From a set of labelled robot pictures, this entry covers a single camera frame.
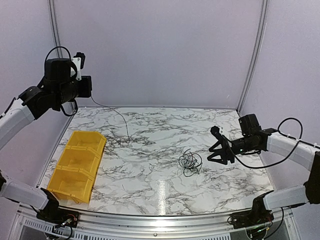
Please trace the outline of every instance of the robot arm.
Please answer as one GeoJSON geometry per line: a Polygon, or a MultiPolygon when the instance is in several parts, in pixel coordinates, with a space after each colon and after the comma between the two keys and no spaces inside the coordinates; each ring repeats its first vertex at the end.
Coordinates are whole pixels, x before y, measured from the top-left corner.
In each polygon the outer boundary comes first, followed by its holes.
{"type": "MultiPolygon", "coordinates": [[[[48,59],[44,66],[44,77],[37,86],[31,86],[8,109],[0,115],[0,150],[21,129],[41,117],[47,110],[62,110],[62,104],[75,102],[75,98],[89,98],[92,91],[90,76],[81,76],[85,55],[78,52],[72,58],[48,59]]],[[[29,186],[0,171],[0,197],[24,203],[39,209],[37,218],[60,224],[66,216],[77,212],[59,208],[57,199],[45,189],[29,186]]]]}
{"type": "Polygon", "coordinates": [[[209,149],[212,154],[208,156],[208,161],[227,165],[228,161],[235,162],[235,158],[238,158],[236,155],[269,151],[283,157],[289,156],[289,160],[310,171],[310,176],[304,185],[271,191],[256,197],[251,210],[231,215],[234,228],[250,227],[257,223],[266,223],[269,219],[273,220],[271,210],[276,208],[294,208],[306,203],[320,204],[320,149],[301,139],[282,135],[273,128],[262,130],[254,114],[241,117],[239,123],[243,137],[232,141],[228,140],[217,126],[211,128],[211,133],[218,142],[209,149]]]}

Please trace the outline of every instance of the black wire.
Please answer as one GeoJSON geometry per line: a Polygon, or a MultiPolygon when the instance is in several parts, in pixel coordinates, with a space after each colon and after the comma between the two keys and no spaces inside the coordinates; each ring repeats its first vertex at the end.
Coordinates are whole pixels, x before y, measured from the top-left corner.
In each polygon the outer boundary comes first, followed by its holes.
{"type": "Polygon", "coordinates": [[[109,106],[106,106],[106,105],[102,105],[102,104],[100,104],[100,103],[97,103],[92,96],[91,96],[91,99],[92,99],[92,101],[93,101],[95,104],[97,104],[97,105],[99,105],[99,106],[101,106],[101,107],[108,108],[108,109],[116,112],[118,115],[120,115],[120,116],[123,118],[124,123],[125,123],[125,128],[126,128],[126,135],[128,136],[128,139],[129,139],[129,141],[130,141],[129,131],[128,131],[128,124],[127,124],[127,121],[126,121],[125,117],[124,117],[120,112],[118,112],[117,110],[115,110],[114,108],[109,107],[109,106]]]}
{"type": "Polygon", "coordinates": [[[253,151],[253,152],[245,152],[245,153],[241,153],[241,155],[253,155],[253,154],[260,154],[261,151],[253,151]]]}
{"type": "Polygon", "coordinates": [[[231,218],[231,216],[229,216],[229,217],[228,217],[228,219],[227,219],[226,221],[227,221],[227,223],[228,223],[228,224],[232,225],[233,223],[229,221],[229,220],[230,220],[230,218],[231,218]]]}
{"type": "MultiPolygon", "coordinates": [[[[281,127],[281,125],[282,125],[283,123],[285,123],[285,122],[288,121],[288,120],[295,120],[295,121],[297,121],[297,122],[300,124],[300,127],[301,127],[300,135],[299,135],[299,140],[300,140],[301,137],[302,137],[302,135],[303,135],[304,127],[303,127],[302,123],[301,123],[298,119],[296,119],[296,118],[294,118],[294,117],[288,117],[288,118],[286,118],[285,120],[283,120],[283,121],[279,124],[279,126],[278,126],[278,128],[277,128],[277,131],[279,132],[279,134],[287,137],[287,135],[285,135],[284,133],[282,133],[282,132],[280,131],[280,127],[281,127]]],[[[224,137],[228,142],[232,143],[232,141],[230,141],[228,138],[226,138],[225,136],[223,136],[223,137],[224,137]]],[[[235,153],[232,151],[230,145],[227,144],[227,146],[228,146],[230,152],[232,153],[232,155],[235,157],[235,159],[237,159],[237,160],[239,161],[239,163],[241,163],[241,164],[242,164],[243,166],[245,166],[246,168],[249,168],[249,169],[266,169],[266,168],[270,168],[270,167],[273,167],[273,166],[275,166],[275,165],[281,164],[281,163],[283,163],[285,160],[287,160],[287,159],[291,156],[291,154],[296,150],[296,148],[298,147],[298,145],[299,145],[299,143],[300,143],[299,140],[297,141],[296,145],[293,147],[293,149],[291,150],[291,152],[290,152],[284,159],[282,159],[281,161],[272,163],[272,164],[270,164],[270,165],[266,165],[266,166],[248,166],[248,165],[246,165],[245,163],[243,163],[243,162],[235,155],[235,153]]]]}
{"type": "MultiPolygon", "coordinates": [[[[286,118],[286,119],[288,119],[288,120],[296,120],[296,121],[300,124],[300,126],[302,126],[302,123],[301,123],[298,119],[296,119],[296,118],[294,118],[294,117],[288,117],[288,118],[286,118]]],[[[286,135],[286,134],[284,134],[284,133],[282,133],[282,132],[279,132],[279,133],[280,133],[282,136],[285,136],[285,137],[287,137],[287,138],[296,140],[296,138],[293,137],[293,136],[286,135]]],[[[303,144],[312,146],[312,147],[314,147],[314,148],[316,148],[316,149],[320,149],[320,146],[316,146],[316,145],[314,145],[314,144],[312,144],[312,143],[310,143],[310,142],[303,141],[303,140],[301,140],[300,142],[303,143],[303,144]]]]}
{"type": "Polygon", "coordinates": [[[274,222],[271,221],[271,224],[270,224],[269,228],[271,228],[273,225],[274,225],[274,222]]]}
{"type": "Polygon", "coordinates": [[[11,108],[11,106],[12,106],[12,104],[14,103],[14,101],[16,100],[16,98],[14,97],[14,98],[12,98],[12,100],[11,100],[11,102],[10,102],[10,104],[9,104],[9,106],[6,108],[6,110],[3,112],[4,114],[6,114],[8,111],[9,111],[9,109],[11,108]]]}
{"type": "Polygon", "coordinates": [[[281,227],[281,224],[283,223],[283,221],[284,221],[284,218],[285,218],[285,212],[284,212],[284,209],[283,208],[281,208],[281,211],[282,211],[282,218],[281,218],[281,221],[280,221],[280,224],[278,225],[278,227],[269,235],[269,236],[267,236],[267,237],[265,237],[264,239],[268,239],[268,238],[270,238],[273,234],[275,234],[275,232],[276,231],[278,231],[279,230],[279,228],[281,227]]]}
{"type": "Polygon", "coordinates": [[[67,225],[70,228],[70,235],[65,239],[65,240],[69,240],[72,237],[72,233],[73,233],[73,229],[72,226],[67,225]]]}
{"type": "Polygon", "coordinates": [[[183,175],[185,177],[191,177],[192,175],[199,173],[203,164],[202,157],[198,153],[192,153],[189,150],[190,149],[186,150],[178,159],[178,163],[183,168],[183,175]],[[186,170],[192,172],[192,174],[187,175],[186,170]]]}
{"type": "Polygon", "coordinates": [[[64,114],[65,116],[67,116],[67,117],[72,117],[72,116],[76,115],[77,112],[78,112],[78,104],[77,104],[77,101],[74,99],[74,100],[72,101],[72,103],[74,103],[74,112],[73,112],[72,114],[66,113],[64,107],[63,107],[62,105],[60,106],[61,111],[62,111],[63,114],[64,114]]]}
{"type": "Polygon", "coordinates": [[[30,207],[33,209],[33,211],[35,211],[37,214],[39,213],[36,209],[35,209],[35,207],[34,206],[31,206],[30,205],[30,207]]]}
{"type": "Polygon", "coordinates": [[[64,47],[64,46],[56,46],[56,47],[52,48],[52,49],[48,52],[48,54],[46,55],[45,60],[44,60],[44,64],[46,64],[46,61],[47,61],[50,53],[52,53],[53,50],[59,49],[59,48],[66,50],[66,52],[67,52],[68,55],[69,55],[69,59],[71,59],[71,54],[70,54],[69,50],[68,50],[66,47],[64,47]]]}

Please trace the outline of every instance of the yellow storage bin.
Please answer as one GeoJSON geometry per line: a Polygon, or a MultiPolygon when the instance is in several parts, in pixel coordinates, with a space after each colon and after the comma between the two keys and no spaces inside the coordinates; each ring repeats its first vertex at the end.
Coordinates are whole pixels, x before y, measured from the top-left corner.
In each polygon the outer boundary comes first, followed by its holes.
{"type": "Polygon", "coordinates": [[[67,148],[89,148],[102,155],[106,138],[97,131],[74,131],[66,144],[67,148]]]}
{"type": "Polygon", "coordinates": [[[59,200],[89,203],[106,141],[96,131],[74,131],[55,167],[47,190],[59,200]]]}
{"type": "Polygon", "coordinates": [[[57,167],[67,167],[73,170],[84,170],[88,175],[96,178],[101,156],[90,148],[65,148],[57,167]]]}
{"type": "Polygon", "coordinates": [[[89,203],[95,179],[82,170],[56,167],[47,189],[59,200],[89,203]]]}

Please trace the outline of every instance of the marble table surface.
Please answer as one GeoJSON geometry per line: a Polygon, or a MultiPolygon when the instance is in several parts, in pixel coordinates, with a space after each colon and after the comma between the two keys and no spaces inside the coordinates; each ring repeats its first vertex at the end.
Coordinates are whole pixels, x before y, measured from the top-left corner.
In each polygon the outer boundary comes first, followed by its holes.
{"type": "MultiPolygon", "coordinates": [[[[63,135],[40,187],[46,188],[73,131],[98,131],[107,138],[89,204],[60,205],[95,212],[179,216],[221,213],[250,208],[252,200],[273,189],[264,169],[248,169],[237,161],[207,161],[216,139],[214,125],[231,139],[241,138],[235,110],[197,108],[79,108],[63,135]],[[203,160],[199,173],[183,175],[178,158],[187,149],[203,160]]],[[[258,155],[240,156],[261,166],[258,155]]]]}

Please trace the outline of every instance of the light purple wall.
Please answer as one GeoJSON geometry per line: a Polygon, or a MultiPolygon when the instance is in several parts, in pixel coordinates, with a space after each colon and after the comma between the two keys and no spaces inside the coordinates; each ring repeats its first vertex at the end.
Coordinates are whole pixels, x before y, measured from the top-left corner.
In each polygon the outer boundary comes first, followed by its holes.
{"type": "MultiPolygon", "coordinates": [[[[47,1],[2,0],[0,3],[0,111],[13,97],[36,85],[44,60],[54,47],[47,1]]],[[[0,169],[33,185],[67,118],[47,112],[25,127],[0,151],[0,169]]],[[[6,240],[17,204],[0,198],[0,240],[6,240]]]]}
{"type": "Polygon", "coordinates": [[[261,3],[68,0],[56,9],[61,43],[85,52],[101,104],[236,108],[261,3]]]}
{"type": "MultiPolygon", "coordinates": [[[[303,139],[320,143],[320,1],[271,1],[263,45],[242,115],[255,113],[263,128],[300,119],[303,139]]],[[[284,131],[299,134],[290,123],[284,131]]],[[[264,153],[263,160],[281,159],[264,153]]],[[[292,161],[269,168],[277,189],[303,184],[309,173],[292,161]]],[[[294,210],[302,240],[319,239],[320,205],[294,210]]]]}

